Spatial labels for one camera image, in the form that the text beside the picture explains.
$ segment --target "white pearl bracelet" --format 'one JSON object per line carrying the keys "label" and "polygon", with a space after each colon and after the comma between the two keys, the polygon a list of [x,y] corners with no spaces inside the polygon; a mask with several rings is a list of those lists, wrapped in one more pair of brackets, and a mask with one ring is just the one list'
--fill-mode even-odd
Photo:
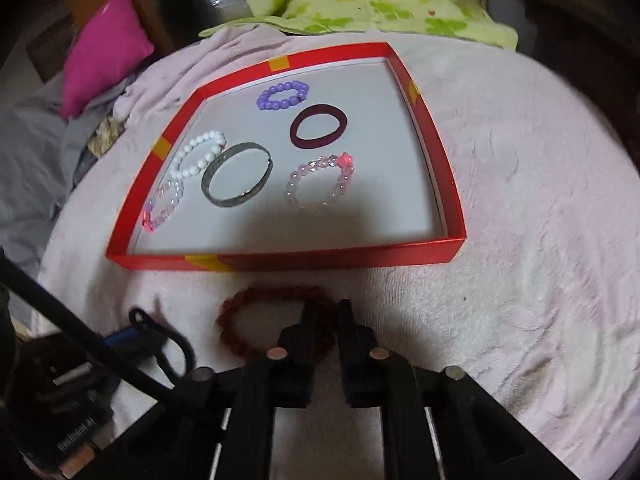
{"label": "white pearl bracelet", "polygon": [[[187,155],[187,153],[189,153],[191,150],[193,150],[197,146],[203,144],[204,142],[208,142],[210,140],[214,142],[214,145],[210,150],[210,152],[208,152],[204,156],[204,158],[199,160],[194,166],[191,166],[190,168],[185,168],[184,170],[180,168],[182,165],[182,161],[184,157]],[[184,180],[186,178],[196,176],[202,170],[204,170],[207,167],[207,165],[214,158],[216,158],[217,155],[220,154],[220,152],[223,150],[225,145],[226,145],[225,136],[222,134],[222,132],[219,132],[217,130],[207,132],[205,134],[195,137],[194,139],[191,139],[186,146],[178,150],[178,152],[175,154],[174,160],[172,160],[171,164],[169,165],[169,175],[171,175],[171,178],[175,180]]]}

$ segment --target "black strap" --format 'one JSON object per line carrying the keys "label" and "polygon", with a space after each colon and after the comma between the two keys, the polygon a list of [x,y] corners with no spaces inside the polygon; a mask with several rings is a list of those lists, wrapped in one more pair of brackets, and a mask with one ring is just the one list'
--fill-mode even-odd
{"label": "black strap", "polygon": [[[138,330],[139,332],[144,332],[145,330],[155,330],[166,338],[170,339],[174,343],[176,343],[182,353],[184,354],[184,374],[188,374],[195,368],[196,365],[196,357],[193,352],[193,348],[187,339],[180,333],[175,330],[171,330],[170,328],[165,327],[164,325],[155,322],[149,314],[147,314],[141,308],[135,307],[129,311],[129,322],[131,326]],[[177,384],[181,376],[176,373],[176,371],[169,364],[164,353],[160,352],[155,354],[156,361],[158,362],[158,366],[167,376],[167,378],[173,383]]]}

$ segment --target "black cable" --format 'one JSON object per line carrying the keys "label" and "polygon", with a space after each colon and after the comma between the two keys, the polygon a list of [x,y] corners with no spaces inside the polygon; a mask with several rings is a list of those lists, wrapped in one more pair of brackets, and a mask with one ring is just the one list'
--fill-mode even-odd
{"label": "black cable", "polygon": [[92,332],[66,306],[9,261],[4,254],[0,254],[0,283],[29,303],[62,332],[65,332],[96,361],[113,371],[133,387],[186,415],[200,420],[211,418],[209,413],[194,409],[185,399],[174,394],[169,388],[141,372],[134,365],[121,359],[100,336]]}
{"label": "black cable", "polygon": [[[145,330],[154,330],[155,332],[158,332],[159,334],[176,343],[184,354],[184,374],[187,375],[193,371],[196,366],[196,356],[193,352],[193,348],[191,347],[189,341],[187,341],[187,338],[185,338],[185,336],[176,332],[175,330],[171,330],[170,328],[159,324],[151,316],[149,316],[149,314],[138,307],[129,310],[129,322],[131,323],[131,326],[138,332],[144,332]],[[158,366],[164,372],[167,378],[173,384],[177,384],[182,377],[178,375],[172,368],[164,353],[162,353],[161,351],[158,354],[154,354],[154,356],[156,358],[156,361],[158,362]]]}

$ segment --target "pink pillow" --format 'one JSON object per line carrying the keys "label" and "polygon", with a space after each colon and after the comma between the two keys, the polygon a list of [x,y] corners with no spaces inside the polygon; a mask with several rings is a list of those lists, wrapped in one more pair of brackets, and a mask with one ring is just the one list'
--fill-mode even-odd
{"label": "pink pillow", "polygon": [[131,0],[109,0],[84,26],[66,58],[60,115],[77,117],[91,99],[122,81],[153,52]]}

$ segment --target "purple beaded bracelet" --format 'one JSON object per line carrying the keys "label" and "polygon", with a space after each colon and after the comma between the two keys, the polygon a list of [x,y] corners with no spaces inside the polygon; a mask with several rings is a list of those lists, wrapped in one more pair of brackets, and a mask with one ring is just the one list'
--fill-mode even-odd
{"label": "purple beaded bracelet", "polygon": [[[269,97],[277,94],[278,92],[284,92],[285,90],[296,90],[296,95],[291,96],[288,99],[282,99],[281,101],[270,101]],[[260,110],[286,110],[290,106],[295,106],[306,99],[306,93],[309,91],[309,85],[302,81],[287,81],[286,83],[278,83],[275,86],[270,86],[267,90],[260,94],[258,100],[255,102]]]}

